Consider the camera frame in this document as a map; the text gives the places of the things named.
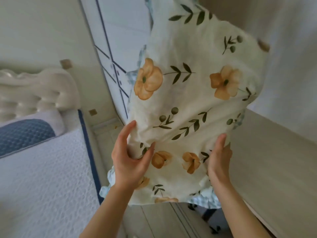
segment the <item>pillow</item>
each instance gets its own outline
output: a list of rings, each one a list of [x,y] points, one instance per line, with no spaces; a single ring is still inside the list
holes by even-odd
[[[0,123],[0,158],[60,136],[64,131],[57,109]]]

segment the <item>white wall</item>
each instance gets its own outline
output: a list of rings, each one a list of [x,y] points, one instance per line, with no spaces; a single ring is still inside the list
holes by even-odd
[[[0,69],[39,72],[70,59],[90,124],[115,117],[78,0],[0,0]],[[88,110],[98,112],[90,116]]]
[[[201,0],[222,20],[271,45],[250,109],[317,142],[317,0]]]

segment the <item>left hand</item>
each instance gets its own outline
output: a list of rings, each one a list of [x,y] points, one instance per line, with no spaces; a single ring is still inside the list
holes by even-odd
[[[154,153],[155,142],[141,159],[134,160],[129,157],[126,140],[135,126],[136,121],[133,120],[123,127],[111,154],[116,176],[115,186],[124,190],[134,190],[138,187],[138,182],[149,168]]]

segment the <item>white wardrobe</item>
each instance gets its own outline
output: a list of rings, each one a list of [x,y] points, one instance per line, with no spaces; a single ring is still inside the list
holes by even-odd
[[[125,73],[137,69],[140,49],[150,36],[144,0],[81,0],[109,91],[123,123],[131,85]]]

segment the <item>orange flower print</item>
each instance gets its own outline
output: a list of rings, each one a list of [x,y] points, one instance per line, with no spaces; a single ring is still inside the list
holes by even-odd
[[[140,180],[139,180],[139,182],[138,182],[138,187],[137,188],[135,188],[136,190],[139,190],[139,189],[142,189],[142,188],[144,188],[145,186],[147,186],[148,184],[149,184],[149,182],[150,182],[150,179],[149,178],[147,178],[147,177],[145,177],[145,176],[143,176]]]
[[[187,173],[193,174],[196,169],[200,166],[200,160],[198,156],[194,153],[185,152],[183,154],[183,160],[186,161],[183,168],[187,170]]]
[[[172,161],[172,154],[166,151],[158,151],[152,157],[152,165],[160,169],[165,165],[168,165]]]
[[[158,197],[155,199],[154,203],[162,203],[162,202],[178,202],[177,198],[168,198],[168,197]]]
[[[242,72],[230,65],[223,66],[220,73],[210,74],[211,87],[216,88],[215,97],[228,100],[238,93]]]
[[[145,59],[145,64],[140,68],[137,80],[134,84],[134,93],[141,100],[147,100],[153,92],[163,83],[163,74],[159,67],[154,66],[153,60]]]

